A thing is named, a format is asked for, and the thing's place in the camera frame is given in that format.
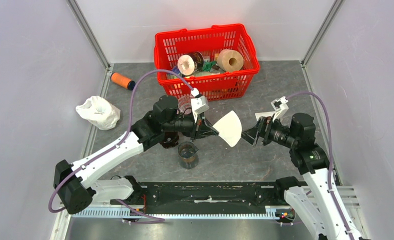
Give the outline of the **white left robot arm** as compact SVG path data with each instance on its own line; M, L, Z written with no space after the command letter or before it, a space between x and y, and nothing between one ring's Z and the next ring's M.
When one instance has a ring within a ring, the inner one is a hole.
M58 162L54 171L54 192L48 209L52 213L66 210L73 215L87 208L98 190L92 185L106 172L124 160L139 155L163 142L167 133L183 133L192 140L217 136L204 116L209 108L205 96L198 94L191 99L191 113L179 111L178 100L164 95L143 118L130 124L127 131L114 142L74 163Z

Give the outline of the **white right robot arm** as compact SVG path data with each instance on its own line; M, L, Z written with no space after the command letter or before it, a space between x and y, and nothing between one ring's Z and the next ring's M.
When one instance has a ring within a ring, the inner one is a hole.
M260 117L241 137L255 145L272 142L289 148L292 163L298 169L316 201L313 204L295 177L277 179L273 198L281 205L288 204L300 217L315 240L362 240L364 237L351 217L332 178L332 167L326 152L316 144L316 126L312 116L296 113L290 126L278 119Z

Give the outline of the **clear glass coffee dripper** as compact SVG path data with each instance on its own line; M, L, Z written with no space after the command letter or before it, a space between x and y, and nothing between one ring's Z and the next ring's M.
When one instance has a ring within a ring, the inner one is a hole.
M191 99L193 99L192 95L185 95L178 99L178 111L181 114L187 115L192 113Z

